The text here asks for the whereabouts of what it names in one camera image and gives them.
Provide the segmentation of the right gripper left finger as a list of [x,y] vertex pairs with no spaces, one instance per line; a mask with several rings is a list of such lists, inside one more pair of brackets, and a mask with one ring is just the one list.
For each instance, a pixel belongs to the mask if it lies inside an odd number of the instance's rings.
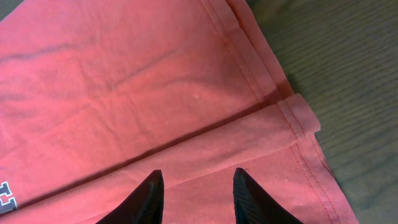
[[161,224],[164,210],[164,180],[154,170],[113,211],[96,224]]

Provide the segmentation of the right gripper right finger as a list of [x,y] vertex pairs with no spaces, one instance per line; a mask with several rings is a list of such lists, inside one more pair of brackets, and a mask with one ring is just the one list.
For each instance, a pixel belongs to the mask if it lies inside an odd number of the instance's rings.
[[234,211],[237,224],[302,224],[279,205],[244,169],[233,177]]

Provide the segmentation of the red printed t-shirt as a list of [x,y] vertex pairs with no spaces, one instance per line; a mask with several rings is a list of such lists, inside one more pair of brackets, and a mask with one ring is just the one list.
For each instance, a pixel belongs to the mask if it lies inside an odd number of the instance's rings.
[[164,223],[234,223],[245,169],[304,223],[356,223],[244,1],[24,1],[1,22],[1,222],[95,223],[153,171]]

